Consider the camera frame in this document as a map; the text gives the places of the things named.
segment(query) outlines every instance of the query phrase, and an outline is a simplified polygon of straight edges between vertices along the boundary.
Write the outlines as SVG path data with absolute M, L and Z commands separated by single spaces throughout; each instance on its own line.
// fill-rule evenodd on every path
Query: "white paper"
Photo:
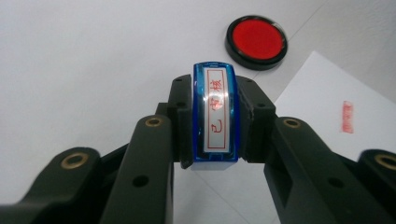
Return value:
M 353 133 L 343 131 L 345 102 L 353 105 Z M 396 104 L 317 52 L 277 99 L 276 110 L 306 121 L 332 151 L 354 161 L 365 149 L 396 152 Z

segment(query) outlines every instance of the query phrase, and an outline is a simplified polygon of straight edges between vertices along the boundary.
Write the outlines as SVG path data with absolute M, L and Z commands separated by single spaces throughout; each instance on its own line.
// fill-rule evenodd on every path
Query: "round ink pad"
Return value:
M 233 21 L 227 30 L 225 48 L 242 66 L 266 70 L 279 64 L 288 43 L 282 28 L 261 16 L 245 16 Z

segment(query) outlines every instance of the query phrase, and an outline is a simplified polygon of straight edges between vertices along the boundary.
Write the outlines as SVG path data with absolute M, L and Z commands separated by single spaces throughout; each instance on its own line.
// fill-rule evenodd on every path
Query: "white surface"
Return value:
M 352 133 L 342 129 L 344 102 L 353 107 Z M 276 100 L 276 108 L 280 117 L 307 122 L 332 151 L 353 161 L 364 149 L 396 153 L 396 104 L 316 52 Z
M 61 151 L 102 155 L 166 102 L 194 63 L 232 63 L 223 41 L 235 19 L 278 22 L 289 51 L 276 69 L 247 70 L 274 101 L 313 50 L 396 102 L 393 0 L 0 2 L 0 203 L 14 203 Z M 175 223 L 274 223 L 263 165 L 183 171 Z

